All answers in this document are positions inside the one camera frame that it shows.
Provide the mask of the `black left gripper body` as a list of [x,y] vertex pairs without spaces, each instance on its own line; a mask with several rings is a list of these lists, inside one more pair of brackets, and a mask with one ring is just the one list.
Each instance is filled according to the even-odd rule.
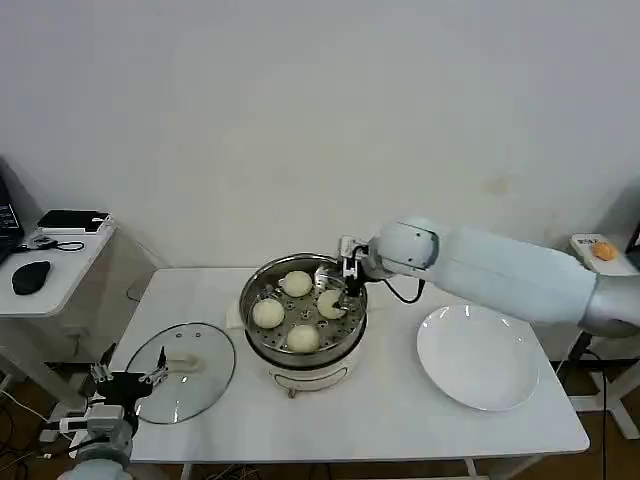
[[151,394],[151,381],[142,373],[114,372],[97,383],[97,393],[105,405],[133,408]]

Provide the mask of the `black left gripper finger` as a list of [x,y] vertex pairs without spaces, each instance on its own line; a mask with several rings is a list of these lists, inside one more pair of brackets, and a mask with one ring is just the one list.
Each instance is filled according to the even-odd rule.
[[105,383],[113,379],[109,370],[109,364],[117,348],[116,343],[112,343],[102,354],[100,359],[90,367],[90,374],[95,383]]
[[165,353],[165,347],[162,347],[156,363],[156,367],[150,373],[143,375],[140,378],[140,382],[152,386],[157,386],[162,383],[168,375],[167,357]]

